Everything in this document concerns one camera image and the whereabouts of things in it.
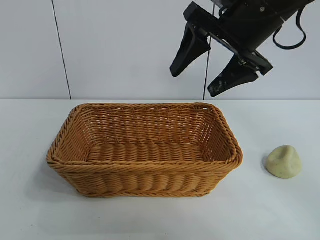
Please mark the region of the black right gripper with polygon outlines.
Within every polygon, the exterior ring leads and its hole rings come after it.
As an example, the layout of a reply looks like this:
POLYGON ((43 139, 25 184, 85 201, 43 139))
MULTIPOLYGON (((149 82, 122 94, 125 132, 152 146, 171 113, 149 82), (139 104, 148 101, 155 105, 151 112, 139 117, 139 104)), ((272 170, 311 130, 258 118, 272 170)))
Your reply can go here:
POLYGON ((257 48, 286 21, 283 0, 221 0, 220 16, 191 2, 183 13, 187 22, 175 59, 170 66, 178 77, 193 61, 210 50, 212 37, 234 56, 207 87, 212 98, 237 86, 255 82, 256 72, 266 75, 271 63, 257 48))

